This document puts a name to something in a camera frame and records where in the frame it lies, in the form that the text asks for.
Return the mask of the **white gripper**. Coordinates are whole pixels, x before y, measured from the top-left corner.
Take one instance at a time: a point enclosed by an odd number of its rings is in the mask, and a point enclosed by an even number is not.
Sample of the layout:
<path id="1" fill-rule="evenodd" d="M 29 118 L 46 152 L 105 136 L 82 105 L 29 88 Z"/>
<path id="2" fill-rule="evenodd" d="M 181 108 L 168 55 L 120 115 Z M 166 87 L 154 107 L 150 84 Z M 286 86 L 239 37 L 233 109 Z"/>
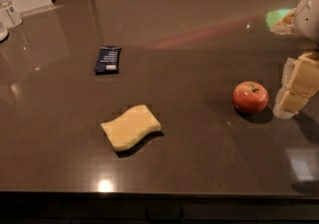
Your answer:
<path id="1" fill-rule="evenodd" d="M 292 23 L 292 39 L 302 50 L 319 50 L 319 0 L 300 0 Z M 289 119 L 319 91 L 319 53 L 288 58 L 282 72 L 273 114 Z"/>

